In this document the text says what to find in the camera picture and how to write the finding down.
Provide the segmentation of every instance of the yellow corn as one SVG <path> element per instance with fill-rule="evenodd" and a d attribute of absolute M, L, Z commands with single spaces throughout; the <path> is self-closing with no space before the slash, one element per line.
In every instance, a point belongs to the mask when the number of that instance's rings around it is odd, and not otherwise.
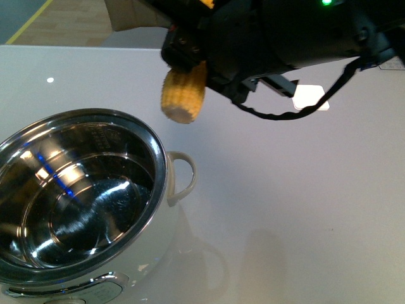
<path fill-rule="evenodd" d="M 207 68 L 205 62 L 190 73 L 171 69 L 163 83 L 161 108 L 175 122 L 189 124 L 200 113 L 204 101 Z"/>

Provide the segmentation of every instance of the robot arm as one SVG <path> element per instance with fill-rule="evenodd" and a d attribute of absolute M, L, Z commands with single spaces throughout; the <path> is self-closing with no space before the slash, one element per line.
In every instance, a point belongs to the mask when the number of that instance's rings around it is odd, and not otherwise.
<path fill-rule="evenodd" d="M 281 74 L 357 58 L 327 92 L 330 97 L 357 69 L 395 55 L 405 61 L 405 1 L 217 0 L 213 10 L 198 0 L 145 1 L 173 21 L 163 59 L 183 71 L 206 61 L 207 86 L 261 118 L 295 119 L 316 108 L 282 118 L 246 108 L 243 103 L 259 81 L 291 97 L 296 84 Z"/>

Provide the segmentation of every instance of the white rice cooker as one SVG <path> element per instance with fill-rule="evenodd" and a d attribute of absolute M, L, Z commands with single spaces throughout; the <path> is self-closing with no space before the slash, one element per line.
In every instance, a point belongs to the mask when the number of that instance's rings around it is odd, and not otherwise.
<path fill-rule="evenodd" d="M 192 167 L 175 193 L 173 162 Z M 130 303 L 165 253 L 196 166 L 125 113 L 61 113 L 0 145 L 0 284 L 9 303 Z"/>

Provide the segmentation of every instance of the white table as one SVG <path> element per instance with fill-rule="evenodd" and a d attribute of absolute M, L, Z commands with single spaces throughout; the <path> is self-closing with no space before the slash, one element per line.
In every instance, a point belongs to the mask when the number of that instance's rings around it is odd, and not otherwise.
<path fill-rule="evenodd" d="M 288 76 L 327 88 L 343 66 Z M 175 239 L 133 303 L 405 302 L 403 71 L 359 73 L 328 111 L 293 122 L 260 120 L 208 90 L 190 125 L 160 111 L 167 71 L 157 50 L 0 46 L 0 140 L 62 111 L 113 108 L 195 159 Z M 249 104 L 292 108 L 264 87 Z M 189 174 L 178 164 L 180 187 Z"/>

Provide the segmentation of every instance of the pot handle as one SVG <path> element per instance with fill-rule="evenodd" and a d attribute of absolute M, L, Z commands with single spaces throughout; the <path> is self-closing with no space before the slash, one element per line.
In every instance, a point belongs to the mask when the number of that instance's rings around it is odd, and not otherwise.
<path fill-rule="evenodd" d="M 197 167 L 194 163 L 194 160 L 187 154 L 178 151 L 169 151 L 167 152 L 168 155 L 168 166 L 169 166 L 169 183 L 168 183 L 168 195 L 167 195 L 167 202 L 169 206 L 174 206 L 178 201 L 182 198 L 186 197 L 190 194 L 190 192 L 194 189 L 194 186 L 197 182 Z M 192 178 L 190 184 L 179 193 L 175 193 L 175 170 L 174 170 L 174 161 L 175 160 L 184 160 L 187 162 L 192 170 Z"/>

